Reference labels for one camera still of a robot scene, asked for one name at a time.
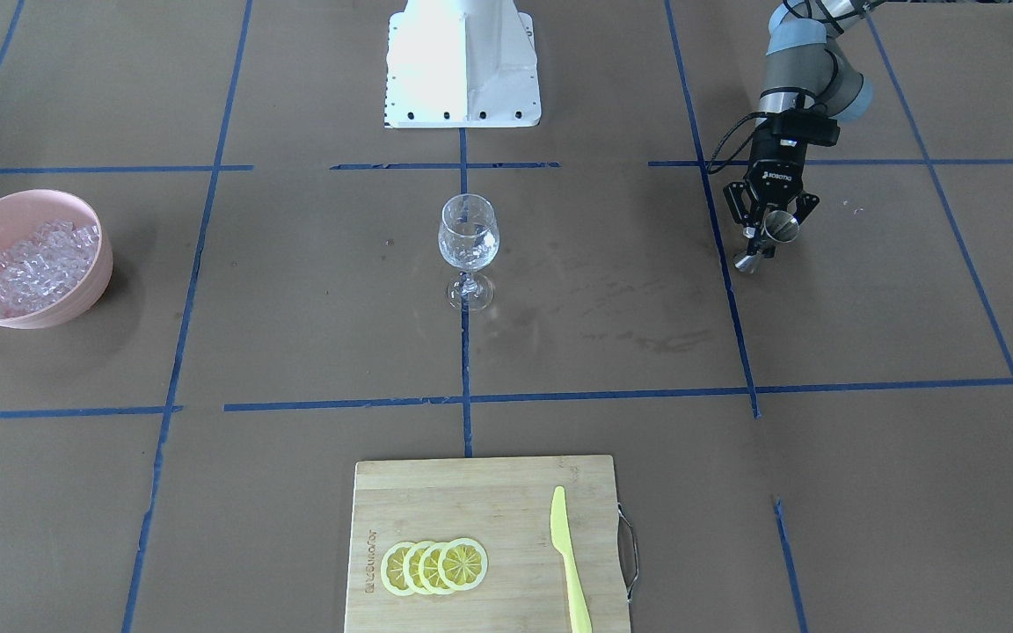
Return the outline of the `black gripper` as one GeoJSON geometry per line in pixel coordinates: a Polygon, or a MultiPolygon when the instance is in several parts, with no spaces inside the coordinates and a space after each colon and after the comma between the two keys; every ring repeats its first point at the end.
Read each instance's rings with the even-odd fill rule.
{"type": "Polygon", "coordinates": [[[781,141],[770,132],[757,132],[751,141],[747,169],[741,181],[724,187],[726,205],[744,237],[756,238],[757,219],[770,212],[770,257],[777,247],[799,238],[803,223],[820,204],[803,183],[809,144],[781,141]],[[790,204],[795,205],[788,211],[790,204]]]}

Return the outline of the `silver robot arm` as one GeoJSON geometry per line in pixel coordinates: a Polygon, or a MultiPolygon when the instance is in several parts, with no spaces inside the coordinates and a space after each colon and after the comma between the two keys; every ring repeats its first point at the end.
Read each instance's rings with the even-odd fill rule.
{"type": "Polygon", "coordinates": [[[759,104],[742,118],[754,121],[744,141],[747,168],[723,191],[747,240],[734,258],[741,272],[755,272],[779,245],[799,236],[820,201],[804,188],[808,149],[834,147],[840,123],[860,118],[871,104],[872,84],[849,63],[837,39],[878,5],[783,1],[773,11],[759,104]]]}

